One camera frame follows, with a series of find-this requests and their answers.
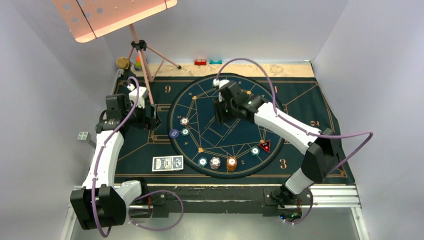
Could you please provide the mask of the red triangular dealer button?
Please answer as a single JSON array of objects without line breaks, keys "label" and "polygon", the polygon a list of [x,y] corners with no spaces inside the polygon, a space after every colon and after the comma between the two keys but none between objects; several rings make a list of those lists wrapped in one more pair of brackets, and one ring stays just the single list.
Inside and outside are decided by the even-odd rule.
[{"label": "red triangular dealer button", "polygon": [[270,140],[262,140],[258,146],[264,150],[266,153],[270,153],[271,151],[271,141]]}]

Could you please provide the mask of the green blue poker chip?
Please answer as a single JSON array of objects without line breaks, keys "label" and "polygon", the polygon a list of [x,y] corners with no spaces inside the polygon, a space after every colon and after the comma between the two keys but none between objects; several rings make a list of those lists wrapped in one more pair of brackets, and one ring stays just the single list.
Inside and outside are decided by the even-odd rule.
[{"label": "green blue poker chip", "polygon": [[187,128],[183,128],[183,129],[181,130],[181,134],[182,134],[183,136],[188,136],[188,135],[190,134],[190,130],[189,130],[189,129],[187,129]]},{"label": "green blue poker chip", "polygon": [[260,149],[258,147],[252,147],[250,150],[252,156],[258,156],[260,154]]}]

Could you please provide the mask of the green blue chip stack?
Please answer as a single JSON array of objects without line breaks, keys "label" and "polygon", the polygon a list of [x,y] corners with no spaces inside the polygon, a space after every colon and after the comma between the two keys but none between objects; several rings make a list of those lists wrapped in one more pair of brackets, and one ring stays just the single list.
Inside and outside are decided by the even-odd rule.
[{"label": "green blue chip stack", "polygon": [[207,158],[205,158],[205,157],[200,157],[199,159],[198,159],[198,161],[197,161],[197,164],[200,166],[200,167],[205,167],[207,164],[208,164],[208,159]]}]

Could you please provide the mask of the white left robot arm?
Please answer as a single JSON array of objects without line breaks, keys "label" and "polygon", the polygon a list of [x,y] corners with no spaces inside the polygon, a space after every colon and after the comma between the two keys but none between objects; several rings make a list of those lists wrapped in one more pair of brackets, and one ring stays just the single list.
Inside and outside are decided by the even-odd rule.
[{"label": "white left robot arm", "polygon": [[96,147],[89,172],[81,189],[70,194],[70,203],[84,230],[120,226],[132,202],[142,205],[149,199],[149,191],[140,180],[128,180],[114,188],[118,157],[128,130],[155,130],[161,124],[156,107],[145,103],[145,99],[141,90],[105,99],[106,110],[95,128]]}]

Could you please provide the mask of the orange chip stack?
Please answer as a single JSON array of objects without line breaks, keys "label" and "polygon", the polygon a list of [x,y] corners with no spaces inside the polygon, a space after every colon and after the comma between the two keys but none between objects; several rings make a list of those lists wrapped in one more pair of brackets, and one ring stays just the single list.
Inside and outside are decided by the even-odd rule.
[{"label": "orange chip stack", "polygon": [[237,164],[238,164],[238,162],[237,162],[237,159],[236,159],[236,158],[234,158],[234,157],[229,157],[229,158],[227,159],[227,161],[226,161],[226,169],[227,169],[229,172],[233,172],[233,171],[235,171],[235,169],[236,169],[236,167],[237,167]]}]

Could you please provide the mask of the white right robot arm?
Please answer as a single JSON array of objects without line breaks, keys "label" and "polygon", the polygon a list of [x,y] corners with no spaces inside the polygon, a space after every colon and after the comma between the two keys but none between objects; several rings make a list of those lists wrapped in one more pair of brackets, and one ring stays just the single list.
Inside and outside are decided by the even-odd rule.
[{"label": "white right robot arm", "polygon": [[266,128],[291,143],[303,154],[302,164],[280,187],[272,199],[281,207],[293,205],[301,192],[315,183],[322,183],[341,161],[340,150],[334,138],[335,133],[308,126],[285,114],[275,103],[260,95],[243,92],[233,80],[212,82],[218,90],[213,102],[215,119],[223,124],[235,119],[246,120]]}]

